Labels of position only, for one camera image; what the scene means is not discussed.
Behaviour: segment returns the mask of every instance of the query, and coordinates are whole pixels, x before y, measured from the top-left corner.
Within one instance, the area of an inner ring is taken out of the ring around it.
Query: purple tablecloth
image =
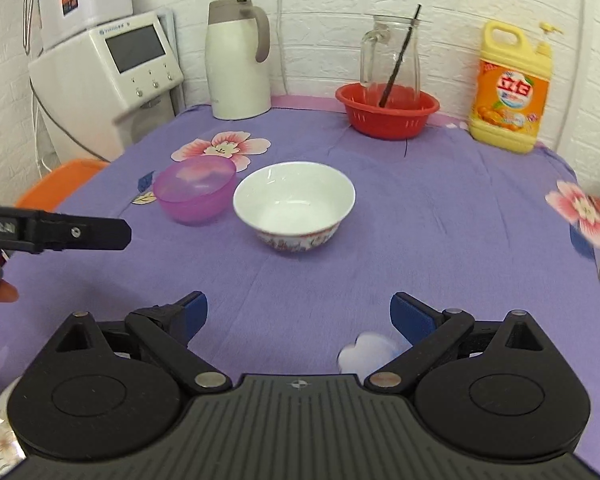
[[[185,227],[157,203],[131,205],[138,179],[171,163],[197,137],[226,130],[271,147],[240,174],[286,160],[346,173],[357,191],[333,240],[305,254],[277,253],[227,211]],[[78,190],[63,212],[121,217],[133,242],[120,253],[18,254],[6,277],[22,299],[0,305],[0,391],[72,311],[121,319],[192,290],[209,301],[190,348],[237,379],[242,372],[338,371],[337,355],[364,331],[407,343],[389,320],[404,290],[436,308],[503,319],[524,308],[574,368],[592,400],[579,455],[600,471],[600,281],[574,250],[565,222],[545,202],[557,180],[573,180],[549,150],[525,156],[479,144],[464,131],[428,128],[409,142],[382,142],[333,112],[275,109],[223,122],[194,108],[132,147]]]

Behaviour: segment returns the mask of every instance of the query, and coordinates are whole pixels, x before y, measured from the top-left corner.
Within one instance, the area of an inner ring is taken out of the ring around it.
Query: yellow dish soap bottle
[[[544,22],[540,28],[545,38],[551,32],[562,33]],[[495,40],[496,30],[513,34],[516,43]],[[472,137],[512,152],[530,152],[540,129],[553,69],[547,41],[541,41],[534,50],[520,28],[495,20],[487,22],[478,89],[469,119]]]

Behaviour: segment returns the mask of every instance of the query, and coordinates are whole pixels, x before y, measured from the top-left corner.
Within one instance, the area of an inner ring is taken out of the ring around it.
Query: purple plastic bowl
[[[196,224],[224,211],[238,178],[235,164],[218,155],[199,155],[176,162],[155,179],[154,195],[176,222]]]

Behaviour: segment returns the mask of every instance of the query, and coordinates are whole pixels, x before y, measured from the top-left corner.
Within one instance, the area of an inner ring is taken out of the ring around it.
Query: red plastic basket
[[[360,83],[341,86],[336,90],[336,99],[344,104],[349,122],[357,131],[383,140],[413,139],[427,123],[429,116],[440,109],[438,100],[420,92],[420,109],[403,110],[400,101],[407,98],[413,89],[394,85],[391,108],[380,108],[365,104],[366,89]]]

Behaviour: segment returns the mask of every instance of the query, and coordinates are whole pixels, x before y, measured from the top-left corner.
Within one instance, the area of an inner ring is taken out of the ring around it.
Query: finger
[[[11,283],[0,280],[0,303],[13,303],[19,297],[17,288],[11,285]]]

